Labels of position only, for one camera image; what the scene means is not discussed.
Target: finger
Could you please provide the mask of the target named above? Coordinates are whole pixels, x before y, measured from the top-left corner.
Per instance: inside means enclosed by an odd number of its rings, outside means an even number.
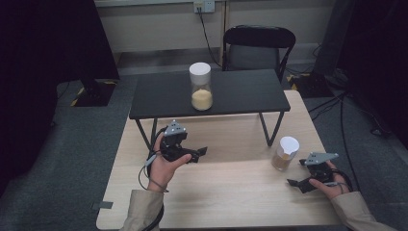
[[[159,136],[156,139],[156,142],[154,143],[154,150],[158,151],[160,150],[160,143],[162,142],[163,138],[163,133],[159,134]]]
[[[323,183],[321,183],[319,180],[316,180],[316,179],[310,179],[310,180],[309,180],[309,183],[310,183],[311,185],[313,185],[315,188],[317,188],[317,189],[323,191],[324,193],[325,193],[325,191],[326,191],[327,188],[328,188],[327,186],[325,186]]]
[[[334,173],[333,179],[334,181],[345,183],[344,177],[342,177],[341,174]]]
[[[182,166],[183,164],[187,163],[191,159],[191,154],[186,154],[179,159],[171,162],[171,166],[173,169],[177,169],[178,167]]]
[[[337,169],[336,166],[331,161],[326,161],[326,163],[330,168]]]

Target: person's left hand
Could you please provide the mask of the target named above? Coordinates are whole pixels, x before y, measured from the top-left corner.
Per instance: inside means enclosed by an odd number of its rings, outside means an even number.
[[[162,141],[163,133],[159,135],[154,145],[154,150],[160,150],[160,142]],[[183,164],[187,163],[191,159],[191,154],[186,154],[179,159],[169,162],[159,152],[156,153],[157,157],[153,161],[150,169],[150,181],[147,189],[153,192],[162,193],[166,188],[168,182],[173,178],[176,169]]]

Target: metal bracket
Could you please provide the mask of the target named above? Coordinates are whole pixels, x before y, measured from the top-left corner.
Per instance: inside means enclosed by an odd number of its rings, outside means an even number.
[[[324,163],[326,161],[338,158],[339,154],[337,153],[319,153],[319,152],[311,152],[309,157],[306,159],[304,165],[305,166],[312,166]]]
[[[186,133],[186,128],[181,126],[175,119],[173,119],[165,130],[165,137],[182,133]]]

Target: tabletop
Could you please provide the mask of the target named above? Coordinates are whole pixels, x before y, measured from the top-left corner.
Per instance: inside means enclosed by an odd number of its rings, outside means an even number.
[[[271,147],[265,145],[258,114],[159,119],[158,128],[173,119],[186,127],[188,136],[183,147],[208,146],[207,154],[197,164],[178,168],[168,184],[161,228],[341,224],[322,192],[303,194],[287,183],[288,178],[303,180],[310,176],[299,159],[307,158],[312,151],[325,150],[299,93],[285,90],[285,94],[291,110],[285,114],[276,140],[292,136],[300,143],[286,171],[271,165],[277,141]],[[274,124],[278,113],[265,113],[264,118],[267,124]],[[153,119],[142,123],[151,126]],[[123,225],[131,190],[141,189],[138,173],[147,154],[138,126],[128,119],[103,199],[113,202],[113,207],[100,210],[96,222],[99,229],[119,229]]]
[[[287,112],[290,105],[273,69],[211,73],[213,106],[191,106],[188,71],[139,75],[129,117],[132,119]]]

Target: wooden table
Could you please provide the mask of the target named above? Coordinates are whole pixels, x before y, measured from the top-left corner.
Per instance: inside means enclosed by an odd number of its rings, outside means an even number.
[[[291,110],[285,114],[276,140],[298,139],[300,149],[289,168],[281,172],[271,163],[277,141],[265,145],[258,114],[175,118],[187,128],[186,148],[208,146],[198,164],[177,169],[165,195],[161,228],[275,227],[340,224],[330,201],[319,191],[301,193],[286,179],[302,180],[309,172],[299,163],[311,151],[324,152],[319,135],[297,91],[286,90]],[[265,113],[274,124],[279,113]],[[173,118],[161,118],[158,128]],[[143,126],[151,126],[145,119]],[[138,173],[147,157],[146,146],[134,120],[128,119],[117,150],[104,201],[99,229],[119,229],[126,219],[131,190],[141,189]]]

